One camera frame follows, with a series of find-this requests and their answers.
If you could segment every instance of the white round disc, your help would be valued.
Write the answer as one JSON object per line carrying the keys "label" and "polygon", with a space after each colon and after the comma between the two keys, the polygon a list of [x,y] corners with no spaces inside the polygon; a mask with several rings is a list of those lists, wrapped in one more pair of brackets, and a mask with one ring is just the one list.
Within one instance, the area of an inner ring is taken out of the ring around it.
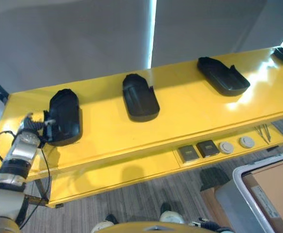
{"label": "white round disc", "polygon": [[244,147],[244,148],[253,148],[254,147],[254,140],[251,138],[251,137],[247,137],[247,136],[244,136],[244,137],[241,137],[239,139],[239,144]]}
{"label": "white round disc", "polygon": [[231,154],[234,151],[234,146],[229,142],[220,142],[219,149],[222,153]]}

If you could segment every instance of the metal bracket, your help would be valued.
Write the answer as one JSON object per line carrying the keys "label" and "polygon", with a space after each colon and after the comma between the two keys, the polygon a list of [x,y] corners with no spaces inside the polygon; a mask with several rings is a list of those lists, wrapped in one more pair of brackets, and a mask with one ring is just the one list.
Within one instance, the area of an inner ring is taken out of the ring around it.
{"label": "metal bracket", "polygon": [[34,181],[36,187],[38,188],[38,191],[40,193],[41,198],[35,197],[35,196],[31,196],[31,195],[25,195],[25,198],[28,199],[29,204],[32,205],[37,205],[39,204],[39,206],[46,206],[49,203],[49,198],[47,196],[47,194],[45,193],[45,188],[41,182],[40,179],[35,180]]}

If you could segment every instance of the metal tweezers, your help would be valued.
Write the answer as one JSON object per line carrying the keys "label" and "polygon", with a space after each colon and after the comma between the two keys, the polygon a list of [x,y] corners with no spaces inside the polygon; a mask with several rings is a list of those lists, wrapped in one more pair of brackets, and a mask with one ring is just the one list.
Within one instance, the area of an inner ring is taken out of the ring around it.
{"label": "metal tweezers", "polygon": [[269,142],[271,142],[271,135],[268,131],[268,127],[266,124],[263,124],[263,128],[266,132],[266,136],[267,136],[267,139],[268,141],[266,140],[266,138],[263,136],[263,133],[262,133],[262,129],[261,129],[261,126],[259,125],[258,127],[255,127],[255,129],[257,130],[258,134],[263,138],[263,140],[265,140],[266,143],[269,144]]}

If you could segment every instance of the yellow table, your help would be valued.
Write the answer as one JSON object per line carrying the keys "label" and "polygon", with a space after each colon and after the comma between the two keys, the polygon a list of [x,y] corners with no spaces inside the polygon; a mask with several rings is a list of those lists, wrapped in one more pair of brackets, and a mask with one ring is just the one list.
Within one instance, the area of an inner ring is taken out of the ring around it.
{"label": "yellow table", "polygon": [[[273,50],[215,57],[227,66],[235,65],[249,80],[250,88],[240,96],[220,95],[198,71],[197,61],[183,62],[132,72],[154,85],[161,111],[152,121],[136,123],[128,118],[122,98],[128,72],[11,94],[0,131],[16,132],[28,112],[42,120],[51,97],[63,88],[72,89],[80,100],[83,135],[72,145],[45,149],[55,175],[246,130],[283,118],[283,62],[271,56]],[[0,137],[2,155],[11,142],[8,135]],[[46,176],[44,161],[37,156],[29,180]]]}

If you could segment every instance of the yellow surface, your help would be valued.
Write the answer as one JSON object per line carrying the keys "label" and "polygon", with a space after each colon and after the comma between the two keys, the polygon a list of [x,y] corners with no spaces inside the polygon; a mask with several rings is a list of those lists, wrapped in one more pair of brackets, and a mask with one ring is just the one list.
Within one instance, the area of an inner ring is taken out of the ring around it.
{"label": "yellow surface", "polygon": [[[83,136],[73,145],[49,153],[52,174],[81,169],[129,156],[163,150],[191,140],[202,140],[262,122],[283,118],[283,62],[270,56],[273,49],[256,50],[216,57],[232,64],[251,86],[240,96],[217,93],[197,69],[197,61],[136,71],[154,84],[161,107],[158,117],[144,123],[129,120],[122,98],[126,74],[43,87],[10,96],[0,121],[0,131],[17,131],[28,112],[36,120],[49,108],[51,97],[60,89],[71,88],[79,97],[83,112]],[[4,156],[11,138],[0,138]],[[29,180],[45,177],[40,156]]]}
{"label": "yellow surface", "polygon": [[[234,145],[234,152],[230,155],[219,153],[208,158],[195,160],[183,164],[177,149],[161,151],[146,156],[131,157],[102,166],[62,173],[52,178],[49,207],[56,204],[88,197],[111,189],[127,186],[133,183],[161,177],[174,172],[205,166],[225,159],[251,153],[257,150],[283,144],[283,135],[272,125],[269,127],[271,143],[267,144],[255,129],[242,130],[214,139],[216,145],[222,141],[229,141]],[[255,146],[245,149],[239,145],[238,139],[250,136],[255,141]]]}

